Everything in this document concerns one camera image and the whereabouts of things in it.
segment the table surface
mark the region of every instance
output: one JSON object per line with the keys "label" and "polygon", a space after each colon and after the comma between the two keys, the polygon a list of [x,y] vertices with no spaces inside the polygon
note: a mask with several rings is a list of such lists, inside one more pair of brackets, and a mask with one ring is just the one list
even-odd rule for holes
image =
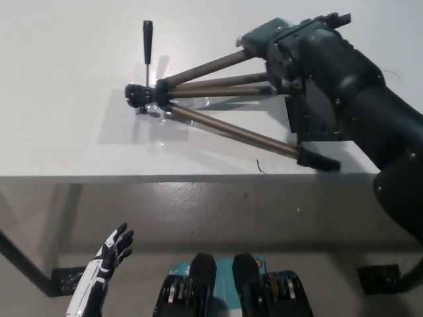
{"label": "table surface", "polygon": [[[124,87],[145,82],[143,20],[154,22],[151,83],[237,51],[235,40],[274,17],[294,23],[352,13],[340,31],[423,112],[420,1],[7,1],[0,13],[0,182],[232,180],[315,175],[294,160],[150,109],[137,116]],[[264,70],[254,59],[205,78]],[[215,118],[295,142],[281,96],[180,100]],[[343,174],[376,167],[351,142],[315,143]]]}

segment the concrete floor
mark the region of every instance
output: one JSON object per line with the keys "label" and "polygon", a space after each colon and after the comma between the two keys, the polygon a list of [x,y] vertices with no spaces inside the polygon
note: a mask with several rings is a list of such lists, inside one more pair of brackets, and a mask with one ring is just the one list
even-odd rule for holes
{"label": "concrete floor", "polygon": [[[370,184],[0,186],[1,230],[46,273],[85,265],[122,222],[134,254],[116,270],[104,317],[151,316],[170,267],[196,252],[254,252],[300,276],[315,316],[423,316],[423,289],[364,296],[356,268],[410,269],[419,246],[378,206]],[[65,316],[0,256],[0,316]]]}

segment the robot finger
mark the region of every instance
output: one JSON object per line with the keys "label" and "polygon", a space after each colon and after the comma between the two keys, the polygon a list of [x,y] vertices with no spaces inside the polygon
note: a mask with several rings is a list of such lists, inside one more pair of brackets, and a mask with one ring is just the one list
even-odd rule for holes
{"label": "robot finger", "polygon": [[132,249],[127,249],[125,251],[123,251],[118,258],[116,259],[116,265],[118,266],[119,264],[122,263],[122,261],[124,260],[124,258],[127,258],[128,256],[130,256],[132,254]]}
{"label": "robot finger", "polygon": [[116,241],[116,246],[118,250],[120,249],[120,245],[124,243],[126,240],[129,240],[134,235],[133,230],[129,230],[126,234],[123,236],[120,236],[119,239]]}
{"label": "robot finger", "polygon": [[122,240],[122,242],[118,245],[118,253],[121,254],[128,246],[132,244],[133,241],[133,238]]}
{"label": "robot finger", "polygon": [[118,236],[125,232],[126,228],[128,227],[127,223],[122,223],[119,228],[116,229]]}
{"label": "robot finger", "polygon": [[120,235],[125,232],[128,227],[127,223],[122,223],[119,228],[112,232],[112,234],[107,238],[106,245],[111,248],[113,244],[117,243],[120,239]]}

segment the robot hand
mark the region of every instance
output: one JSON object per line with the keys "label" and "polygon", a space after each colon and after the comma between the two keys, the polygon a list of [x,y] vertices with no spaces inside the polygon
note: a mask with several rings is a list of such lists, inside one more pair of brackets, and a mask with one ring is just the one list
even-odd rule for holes
{"label": "robot hand", "polygon": [[67,309],[67,317],[101,316],[108,282],[123,259],[132,253],[128,247],[133,242],[134,231],[123,234],[126,228],[126,223],[117,228],[88,263]]}
{"label": "robot hand", "polygon": [[101,272],[108,273],[111,278],[114,269],[122,263],[123,259],[130,256],[132,249],[127,249],[133,242],[134,231],[130,230],[122,236],[128,225],[123,223],[104,241],[100,250],[98,250],[94,260],[101,261]]}

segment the metal table leg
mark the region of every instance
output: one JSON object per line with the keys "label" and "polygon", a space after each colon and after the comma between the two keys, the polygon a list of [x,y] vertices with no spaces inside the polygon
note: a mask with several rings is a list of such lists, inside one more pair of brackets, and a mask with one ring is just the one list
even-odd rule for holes
{"label": "metal table leg", "polygon": [[1,231],[0,253],[48,297],[72,295],[85,270],[85,267],[53,269],[52,277],[49,278]]}

